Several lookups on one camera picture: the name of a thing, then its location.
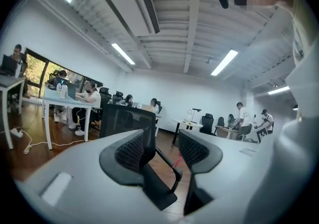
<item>bottle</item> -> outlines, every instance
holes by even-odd
[[[58,83],[58,85],[56,86],[56,92],[60,94],[60,91],[61,91],[61,84]]]
[[[18,63],[16,64],[16,69],[15,69],[15,75],[14,75],[14,77],[16,77],[16,78],[19,77],[19,74],[20,74],[20,71],[21,71],[21,66],[22,66],[22,62],[21,62],[21,60],[19,59],[19,60],[18,60]]]
[[[61,91],[60,91],[60,98],[65,99],[67,94],[68,94],[68,86],[62,85]]]

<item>wooden floor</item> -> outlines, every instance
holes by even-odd
[[[23,126],[25,131],[32,137],[32,144],[46,141],[44,120],[41,117],[41,111],[41,106],[37,107],[36,105],[24,103],[21,116],[16,113],[8,114],[10,129],[14,126]],[[51,141],[54,143],[68,144],[73,141],[83,139],[83,137],[77,137],[73,131],[68,129],[66,125],[62,123],[55,123],[52,115],[50,115],[49,122]],[[0,128],[0,132],[3,131],[2,124],[0,124]],[[98,136],[99,134],[97,131],[93,129],[90,130],[89,140],[97,139]],[[172,138],[172,134],[159,131],[156,139],[157,147],[160,148],[160,150],[171,161],[176,161],[178,159],[178,148],[172,146]],[[12,176],[21,181],[24,181],[36,169],[38,169],[51,158],[54,158],[63,150],[78,144],[73,143],[69,146],[52,145],[53,149],[48,150],[47,144],[43,143],[32,147],[28,154],[24,154],[23,151],[30,142],[30,138],[24,134],[23,138],[12,136],[12,140],[14,149],[9,150],[6,143],[5,134],[1,133],[0,150],[1,154],[6,156]],[[175,181],[175,175],[172,169],[169,168],[158,155],[155,156],[150,164],[160,178],[171,188]],[[179,162],[178,168],[183,171],[183,178],[175,192],[178,199],[174,204],[163,210],[163,213],[167,216],[167,218],[172,221],[175,221],[183,216],[183,207],[185,204],[190,180],[190,171],[183,161]]]

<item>person's hair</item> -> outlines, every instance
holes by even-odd
[[[152,101],[154,101],[154,102],[155,102],[155,105],[157,105],[158,100],[157,100],[156,98],[153,98],[153,99],[151,100],[151,102],[152,102]]]
[[[93,88],[94,91],[97,91],[97,89],[95,88],[95,82],[93,82],[93,81],[88,81],[87,83],[91,84],[91,88]]]
[[[64,76],[64,77],[66,77],[66,76],[67,76],[66,71],[65,71],[65,70],[61,70],[61,71],[59,72],[59,76]]]
[[[15,48],[15,49],[19,49],[19,50],[22,49],[21,44],[17,44],[14,48]]]
[[[128,103],[131,98],[133,98],[132,95],[127,95],[125,98],[125,102]]]
[[[228,117],[230,117],[229,123],[233,123],[235,121],[234,115],[230,114]]]

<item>ceiling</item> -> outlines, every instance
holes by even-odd
[[[145,37],[133,36],[108,0],[73,0],[70,6],[106,42],[118,43],[135,62],[132,69],[212,78],[211,72],[234,49],[239,54],[217,79],[250,82],[260,94],[284,85],[294,68],[291,19],[278,7],[245,11],[230,2],[229,9],[223,9],[218,0],[153,3],[160,33]],[[117,58],[130,66],[121,56]],[[293,99],[290,93],[278,98]]]

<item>window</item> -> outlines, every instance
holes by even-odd
[[[42,98],[44,83],[49,80],[50,74],[55,71],[65,70],[67,73],[66,79],[75,84],[76,92],[82,92],[85,81],[98,82],[53,63],[29,49],[26,49],[25,54],[28,64],[25,75],[28,78],[28,94],[30,96]]]

